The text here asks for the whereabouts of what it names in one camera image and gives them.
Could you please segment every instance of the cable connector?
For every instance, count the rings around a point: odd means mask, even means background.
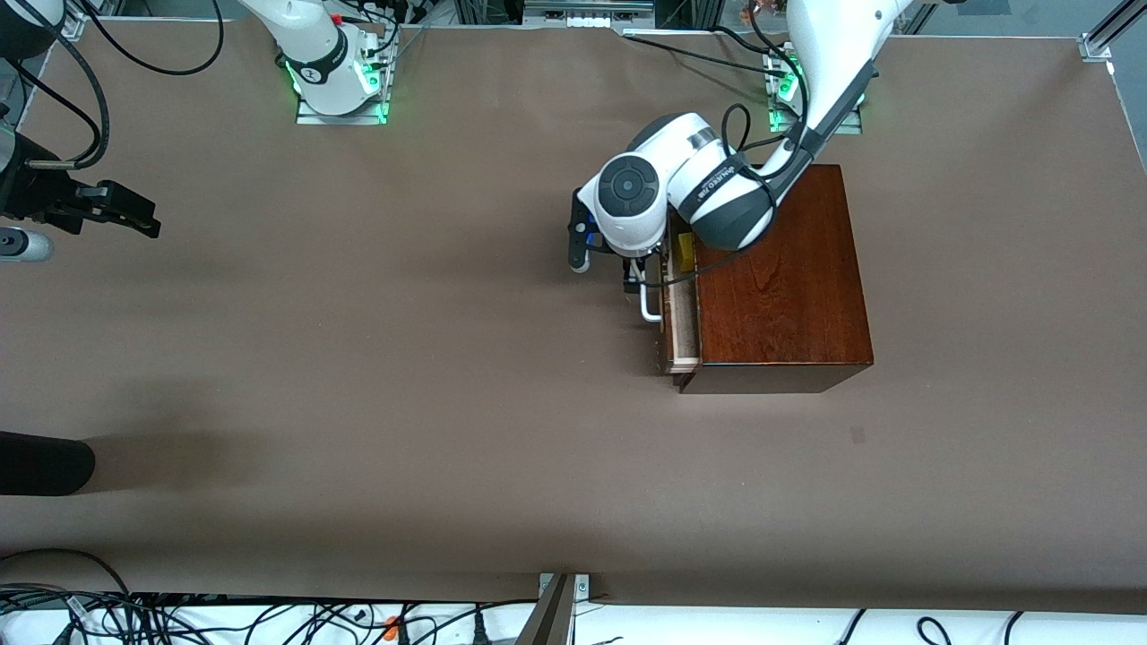
[[[474,614],[473,645],[491,645],[490,637],[486,635],[486,620],[482,616],[482,605],[475,605],[474,608],[477,612]]]

